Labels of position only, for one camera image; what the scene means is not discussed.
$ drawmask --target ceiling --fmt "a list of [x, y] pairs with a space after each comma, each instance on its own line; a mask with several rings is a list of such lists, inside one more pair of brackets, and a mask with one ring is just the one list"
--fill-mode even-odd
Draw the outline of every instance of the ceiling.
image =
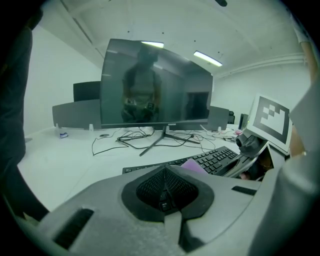
[[[277, 0], [61, 0], [101, 58], [109, 40], [164, 43], [213, 75], [274, 58], [292, 58], [302, 49], [289, 14]], [[193, 56], [202, 52], [217, 67]]]

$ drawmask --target mesh grille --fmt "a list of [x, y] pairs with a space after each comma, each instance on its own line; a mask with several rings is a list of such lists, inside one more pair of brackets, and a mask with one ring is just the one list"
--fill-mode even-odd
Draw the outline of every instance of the mesh grille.
[[159, 171], [136, 188], [137, 197], [147, 205], [158, 207], [165, 185], [165, 172]]
[[170, 170], [165, 171], [165, 182], [174, 202], [180, 209], [194, 201], [199, 194], [195, 185]]

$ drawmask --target black monitor screen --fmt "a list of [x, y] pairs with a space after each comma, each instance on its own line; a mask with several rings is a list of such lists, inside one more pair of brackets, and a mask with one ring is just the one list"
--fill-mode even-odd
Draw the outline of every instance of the black monitor screen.
[[79, 82], [73, 84], [73, 100], [89, 101], [100, 99], [100, 81]]
[[100, 84], [102, 127], [208, 122], [213, 77], [169, 50], [111, 39]]

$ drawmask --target white cable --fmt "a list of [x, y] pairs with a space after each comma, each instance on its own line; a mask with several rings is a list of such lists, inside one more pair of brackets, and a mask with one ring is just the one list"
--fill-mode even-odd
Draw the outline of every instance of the white cable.
[[200, 124], [201, 128], [204, 129], [206, 132], [209, 132], [202, 124]]

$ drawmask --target office chair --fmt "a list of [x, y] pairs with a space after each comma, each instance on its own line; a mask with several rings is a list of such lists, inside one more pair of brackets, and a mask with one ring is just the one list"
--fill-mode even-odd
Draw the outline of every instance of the office chair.
[[228, 124], [235, 124], [235, 113], [233, 111], [229, 111]]
[[244, 128], [244, 126], [246, 125], [248, 120], [248, 115], [247, 114], [241, 114], [240, 115], [240, 121], [239, 121], [239, 130], [242, 130]]

